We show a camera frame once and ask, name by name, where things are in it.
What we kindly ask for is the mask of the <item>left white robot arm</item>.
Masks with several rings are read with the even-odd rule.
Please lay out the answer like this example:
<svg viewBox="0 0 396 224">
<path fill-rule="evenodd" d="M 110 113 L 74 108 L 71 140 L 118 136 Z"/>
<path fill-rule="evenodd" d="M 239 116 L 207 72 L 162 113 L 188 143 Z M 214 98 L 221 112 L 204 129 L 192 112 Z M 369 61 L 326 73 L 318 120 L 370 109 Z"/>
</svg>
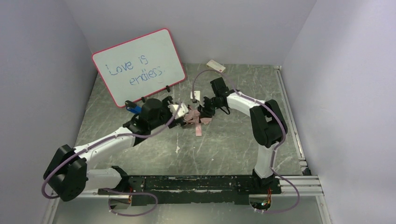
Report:
<svg viewBox="0 0 396 224">
<path fill-rule="evenodd" d="M 165 128 L 179 125 L 188 111 L 185 103 L 175 103 L 170 96 L 163 100 L 150 98 L 138 113 L 109 135 L 77 147 L 59 147 L 43 174 L 42 195 L 67 202 L 86 190 L 125 187 L 127 174 L 121 168 L 94 167 L 105 158 L 158 135 Z"/>
</svg>

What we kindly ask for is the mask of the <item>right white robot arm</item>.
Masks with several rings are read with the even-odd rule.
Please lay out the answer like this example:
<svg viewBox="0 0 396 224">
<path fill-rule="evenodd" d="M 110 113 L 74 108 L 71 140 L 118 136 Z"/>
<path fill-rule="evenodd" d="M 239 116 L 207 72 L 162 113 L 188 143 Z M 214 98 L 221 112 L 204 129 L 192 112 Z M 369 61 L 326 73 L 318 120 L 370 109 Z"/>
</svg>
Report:
<svg viewBox="0 0 396 224">
<path fill-rule="evenodd" d="M 270 184 L 274 177 L 274 162 L 277 149 L 285 141 L 287 125 L 275 100 L 261 101 L 249 97 L 237 89 L 230 90 L 223 78 L 210 82 L 214 97 L 200 95 L 199 91 L 191 91 L 191 100 L 199 103 L 201 115 L 212 117 L 217 109 L 226 114 L 234 109 L 250 117 L 253 136 L 258 143 L 257 162 L 253 177 L 259 186 Z"/>
</svg>

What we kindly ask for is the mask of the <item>pink and black folding umbrella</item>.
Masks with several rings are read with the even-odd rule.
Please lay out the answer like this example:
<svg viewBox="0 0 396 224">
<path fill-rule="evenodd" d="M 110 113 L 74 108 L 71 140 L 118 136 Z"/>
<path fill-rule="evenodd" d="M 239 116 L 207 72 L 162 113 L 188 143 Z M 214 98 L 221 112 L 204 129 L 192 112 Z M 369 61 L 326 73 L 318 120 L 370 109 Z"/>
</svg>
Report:
<svg viewBox="0 0 396 224">
<path fill-rule="evenodd" d="M 188 113 L 184 116 L 184 122 L 188 125 L 195 126 L 195 136 L 202 136 L 202 124 L 208 125 L 212 118 L 200 117 L 200 112 L 191 106 L 188 106 Z"/>
</svg>

